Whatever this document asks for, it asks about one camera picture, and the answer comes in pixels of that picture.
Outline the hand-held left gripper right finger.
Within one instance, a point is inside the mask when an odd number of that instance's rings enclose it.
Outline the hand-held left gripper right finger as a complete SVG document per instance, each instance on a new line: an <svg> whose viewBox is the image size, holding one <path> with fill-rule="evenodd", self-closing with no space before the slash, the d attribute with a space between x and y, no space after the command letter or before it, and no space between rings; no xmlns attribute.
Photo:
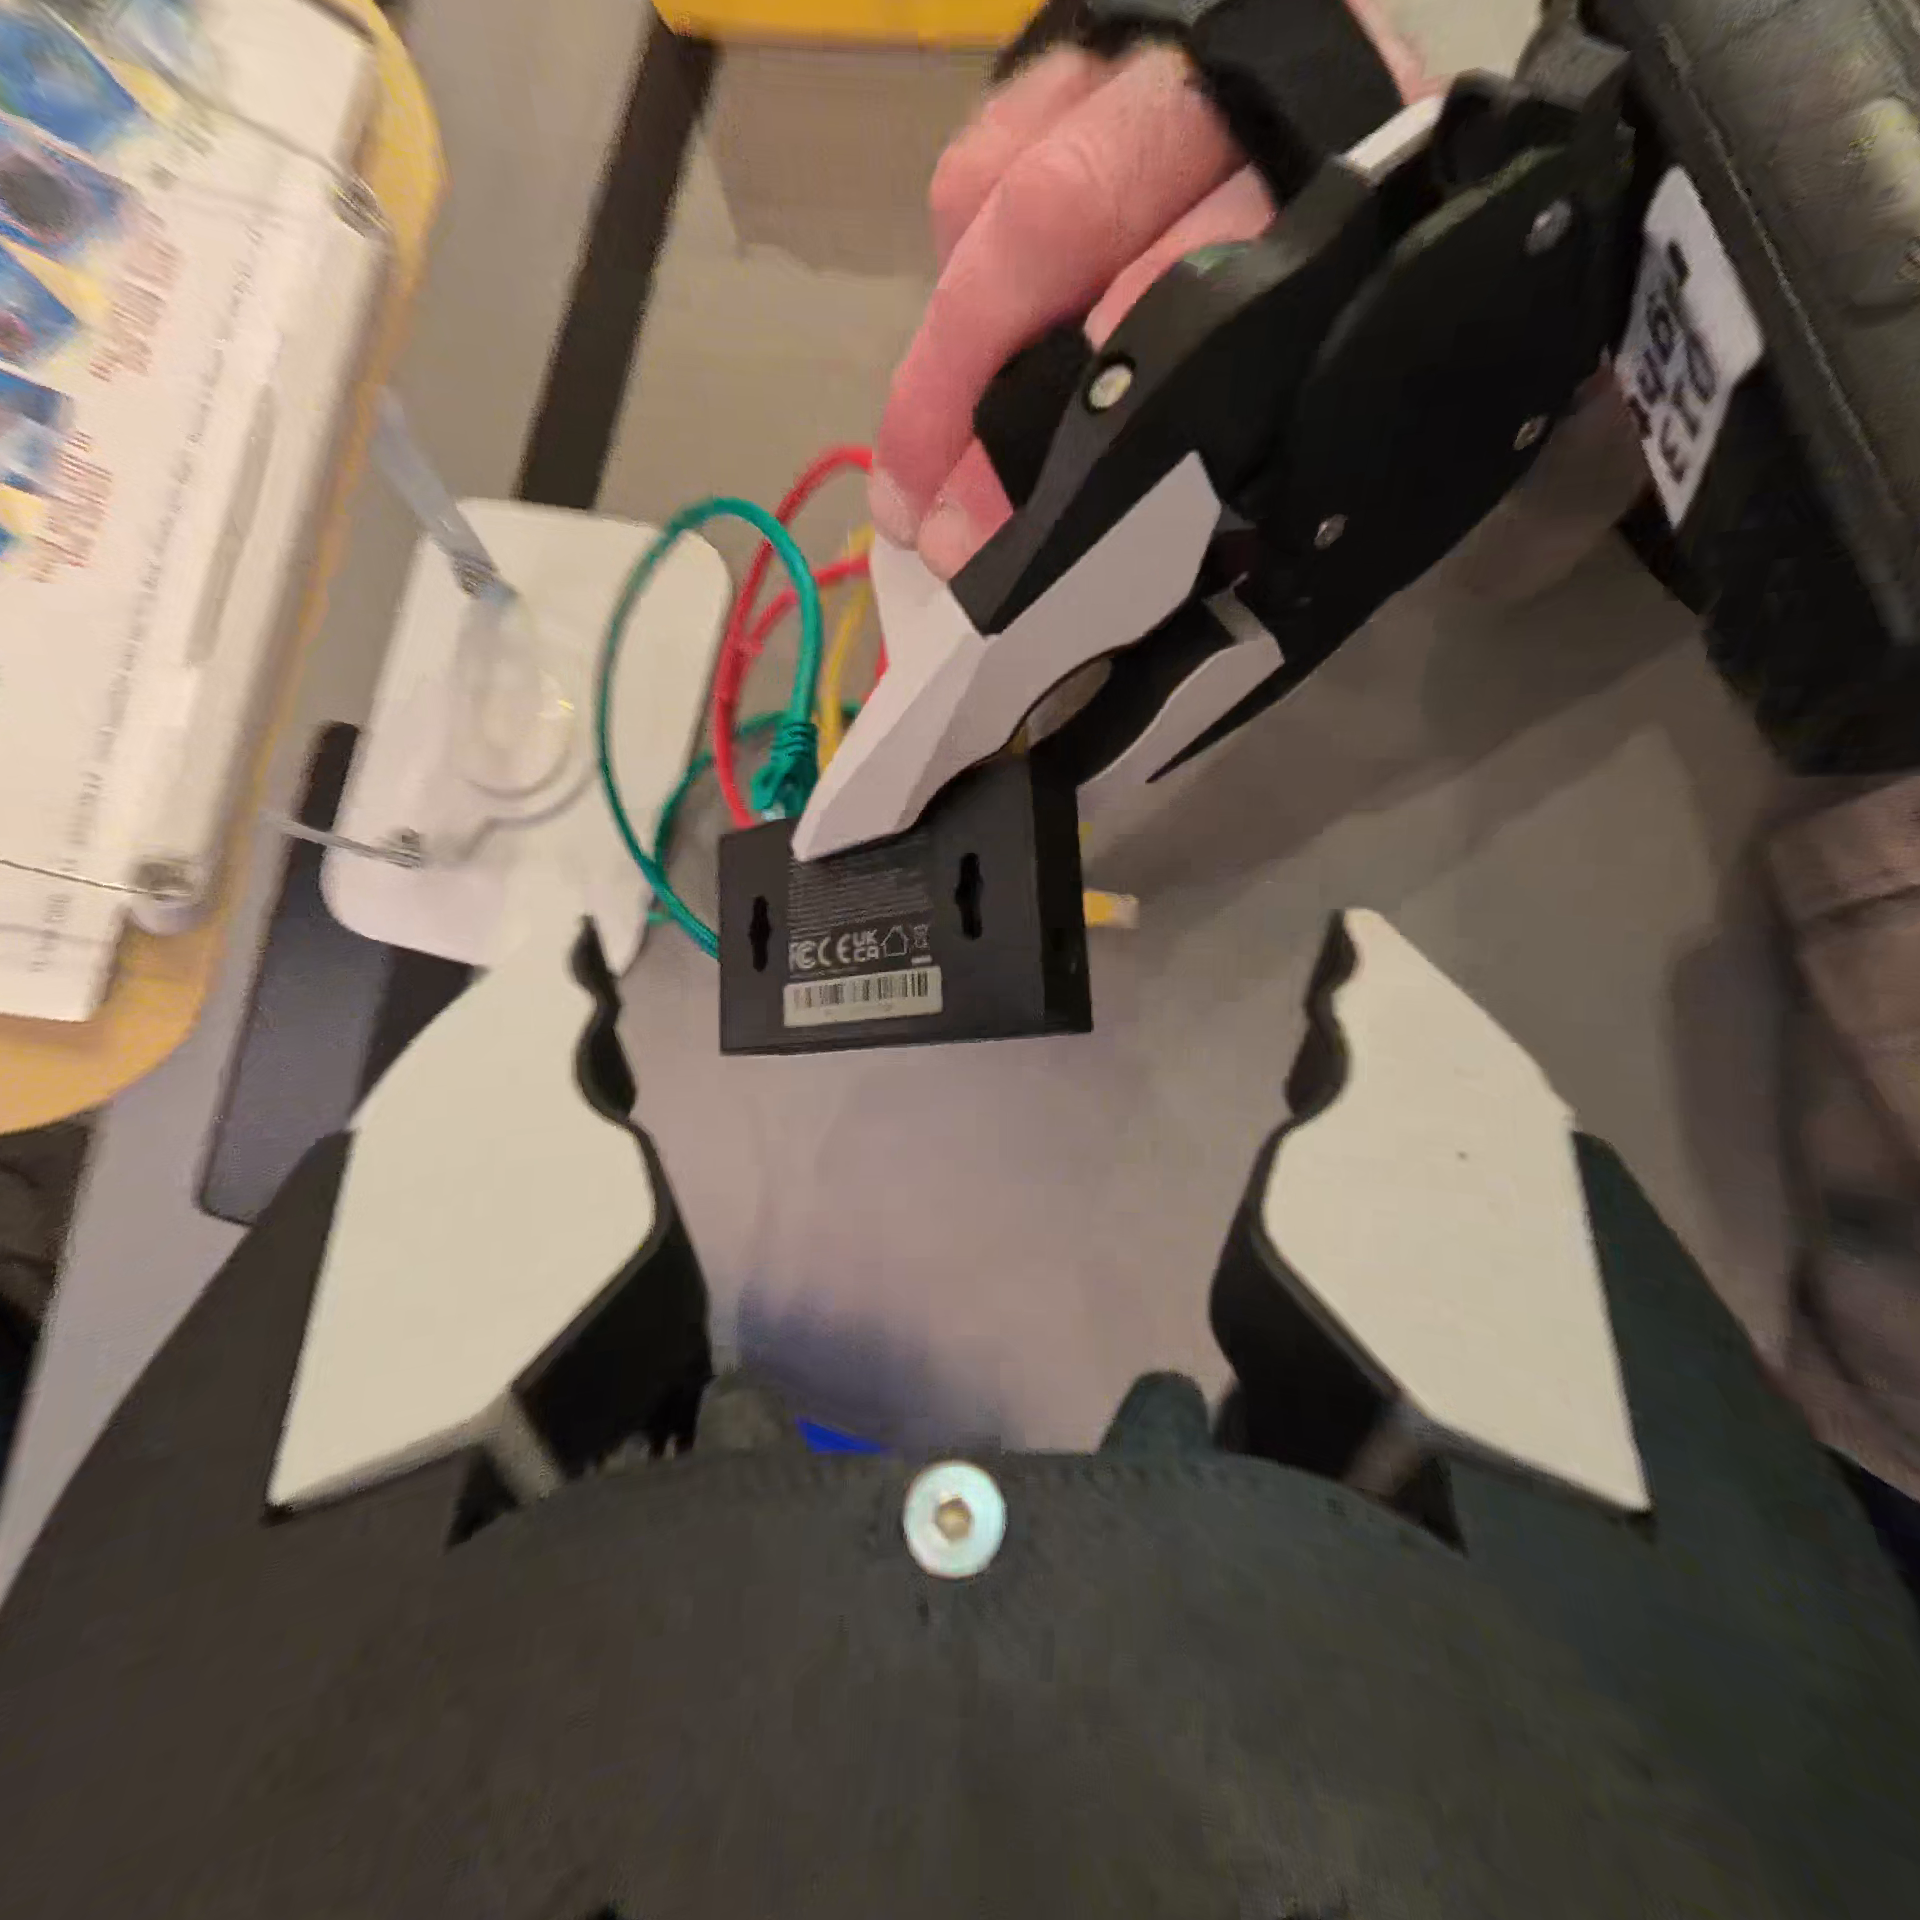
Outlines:
<svg viewBox="0 0 1920 1920"><path fill-rule="evenodd" d="M1332 916L1305 1011L1213 1274L1228 1443L1381 1502L1467 1460L1644 1516L1571 1104L1374 909Z"/></svg>

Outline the person's right hand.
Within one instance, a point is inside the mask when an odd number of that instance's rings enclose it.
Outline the person's right hand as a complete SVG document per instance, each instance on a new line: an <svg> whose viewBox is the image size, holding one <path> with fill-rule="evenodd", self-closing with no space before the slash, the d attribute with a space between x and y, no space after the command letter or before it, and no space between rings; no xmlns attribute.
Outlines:
<svg viewBox="0 0 1920 1920"><path fill-rule="evenodd" d="M1065 47L995 89L928 188L939 260L876 425L876 532L954 575L1010 516L975 411L1055 326L1107 340L1177 260L1276 217L1189 58Z"/></svg>

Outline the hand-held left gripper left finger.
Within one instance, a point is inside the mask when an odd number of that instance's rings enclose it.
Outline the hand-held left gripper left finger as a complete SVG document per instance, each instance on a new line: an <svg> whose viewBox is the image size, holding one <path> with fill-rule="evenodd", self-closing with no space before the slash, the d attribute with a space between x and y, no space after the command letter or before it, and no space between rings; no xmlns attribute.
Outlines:
<svg viewBox="0 0 1920 1920"><path fill-rule="evenodd" d="M349 1130L269 1477L313 1509L475 1454L533 1504L693 1445L709 1283L636 1115L619 981L546 916L404 1048Z"/></svg>

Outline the person's plaid shirt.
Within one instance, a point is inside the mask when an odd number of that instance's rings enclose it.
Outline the person's plaid shirt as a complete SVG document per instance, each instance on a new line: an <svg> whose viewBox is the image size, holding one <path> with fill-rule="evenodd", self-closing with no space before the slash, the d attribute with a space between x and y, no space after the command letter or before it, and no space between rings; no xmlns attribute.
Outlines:
<svg viewBox="0 0 1920 1920"><path fill-rule="evenodd" d="M1822 792L1766 848L1789 952L1785 1377L1816 1433L1918 1495L1918 776Z"/></svg>

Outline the black network switch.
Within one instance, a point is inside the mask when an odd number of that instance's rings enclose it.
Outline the black network switch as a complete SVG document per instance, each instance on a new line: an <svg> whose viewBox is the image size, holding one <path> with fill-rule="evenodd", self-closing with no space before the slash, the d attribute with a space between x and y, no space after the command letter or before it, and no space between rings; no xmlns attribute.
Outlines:
<svg viewBox="0 0 1920 1920"><path fill-rule="evenodd" d="M1022 756L899 835L818 860L793 821L718 843L718 1045L730 1057L1092 1031L1075 794Z"/></svg>

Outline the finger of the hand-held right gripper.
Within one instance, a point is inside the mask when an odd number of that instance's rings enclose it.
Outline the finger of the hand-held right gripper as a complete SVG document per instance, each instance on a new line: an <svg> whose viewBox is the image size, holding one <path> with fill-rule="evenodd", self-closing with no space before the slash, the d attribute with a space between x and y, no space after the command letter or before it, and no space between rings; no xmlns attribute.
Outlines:
<svg viewBox="0 0 1920 1920"><path fill-rule="evenodd" d="M911 830L1048 693L1178 610L1220 517L1202 455L1189 452L1039 600L989 633L916 550L878 538L871 584L887 667L793 830L793 858L814 862Z"/></svg>
<svg viewBox="0 0 1920 1920"><path fill-rule="evenodd" d="M1037 757L1061 785L1149 788L1282 667L1279 637L1236 590L1192 597L1108 655Z"/></svg>

